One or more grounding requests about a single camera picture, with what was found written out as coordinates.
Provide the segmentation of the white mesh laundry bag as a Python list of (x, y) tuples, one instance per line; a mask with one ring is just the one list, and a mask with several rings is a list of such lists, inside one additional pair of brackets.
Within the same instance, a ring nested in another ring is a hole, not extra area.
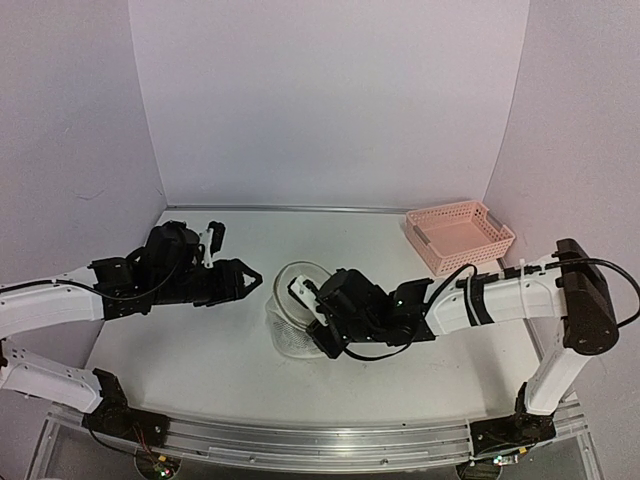
[(284, 265), (275, 276), (272, 293), (265, 306), (266, 324), (275, 349), (293, 359), (315, 359), (324, 353), (314, 344), (305, 328), (315, 317), (304, 304), (289, 293), (289, 286), (299, 275), (308, 277), (316, 286), (329, 279), (330, 273), (322, 266), (308, 261)]

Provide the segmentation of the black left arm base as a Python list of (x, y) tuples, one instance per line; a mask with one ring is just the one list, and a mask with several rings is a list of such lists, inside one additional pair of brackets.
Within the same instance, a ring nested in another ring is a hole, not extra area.
[(99, 381), (100, 403), (83, 415), (82, 426), (113, 438), (138, 441), (148, 447), (163, 447), (168, 435), (169, 417), (131, 407), (114, 374), (98, 368), (92, 373)]

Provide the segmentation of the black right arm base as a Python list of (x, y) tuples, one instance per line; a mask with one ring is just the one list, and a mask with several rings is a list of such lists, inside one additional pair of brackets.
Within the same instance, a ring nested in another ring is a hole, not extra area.
[(470, 423), (472, 457), (488, 458), (503, 451), (532, 447), (556, 436), (554, 414), (535, 415), (525, 407), (527, 383), (523, 383), (516, 397), (511, 415), (477, 420)]

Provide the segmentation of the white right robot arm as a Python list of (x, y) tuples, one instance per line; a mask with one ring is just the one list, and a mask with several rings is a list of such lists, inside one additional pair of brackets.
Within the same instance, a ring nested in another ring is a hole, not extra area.
[(461, 332), (498, 333), (509, 324), (553, 320), (556, 337), (525, 381), (522, 406), (503, 433), (524, 443), (540, 430), (587, 362), (609, 352), (637, 313), (618, 320), (605, 274), (638, 281), (618, 264), (589, 256), (571, 238), (551, 254), (495, 272), (465, 263), (445, 278), (420, 278), (385, 291), (356, 269), (338, 269), (324, 281), (300, 275), (290, 296), (312, 315), (306, 334), (328, 358), (384, 361), (419, 343)]

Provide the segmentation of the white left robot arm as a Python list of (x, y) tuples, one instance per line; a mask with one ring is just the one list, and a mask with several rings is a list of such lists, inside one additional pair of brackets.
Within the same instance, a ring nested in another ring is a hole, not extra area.
[(155, 306), (213, 307), (246, 298), (263, 278), (237, 258), (216, 258), (225, 231), (217, 221), (201, 233), (168, 221), (153, 227), (146, 243), (125, 257), (2, 287), (2, 388), (94, 414), (110, 435), (127, 435), (134, 415), (115, 375), (74, 369), (31, 354), (11, 339), (60, 324), (146, 315)]

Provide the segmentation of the pink plastic basket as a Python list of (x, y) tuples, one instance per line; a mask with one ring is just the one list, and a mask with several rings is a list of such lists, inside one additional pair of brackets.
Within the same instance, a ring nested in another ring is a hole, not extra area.
[(515, 234), (496, 220), (480, 201), (465, 201), (412, 210), (404, 232), (427, 267), (437, 276), (464, 264), (485, 264), (502, 258)]

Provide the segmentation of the aluminium front rail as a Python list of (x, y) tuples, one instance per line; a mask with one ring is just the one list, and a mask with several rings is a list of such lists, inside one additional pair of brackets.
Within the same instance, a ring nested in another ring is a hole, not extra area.
[(94, 432), (106, 449), (146, 448), (175, 459), (189, 458), (229, 467), (281, 472), (335, 474), (418, 471), (437, 466), (490, 460), (506, 467), (574, 440), (573, 467), (583, 479), (603, 476), (586, 417), (578, 400), (559, 404), (553, 426), (540, 438), (507, 434), (500, 418), (440, 422), (379, 422), (355, 425), (251, 424), (230, 420), (196, 420), (131, 409), (130, 419), (143, 435), (103, 432), (98, 421), (55, 404), (45, 419), (28, 472), (43, 478), (62, 427)]

